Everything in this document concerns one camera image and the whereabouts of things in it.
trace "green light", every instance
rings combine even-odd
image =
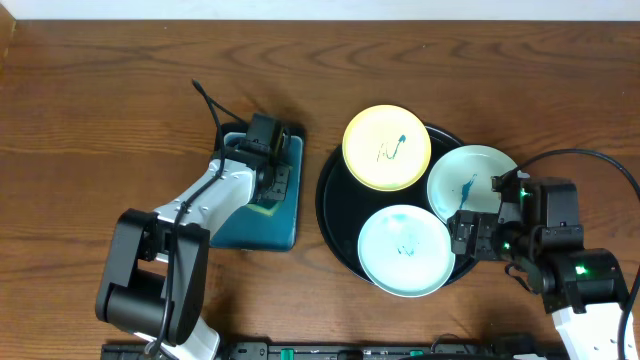
[[[588,273],[589,273],[589,270],[585,269],[584,266],[576,266],[576,274],[583,275]]]

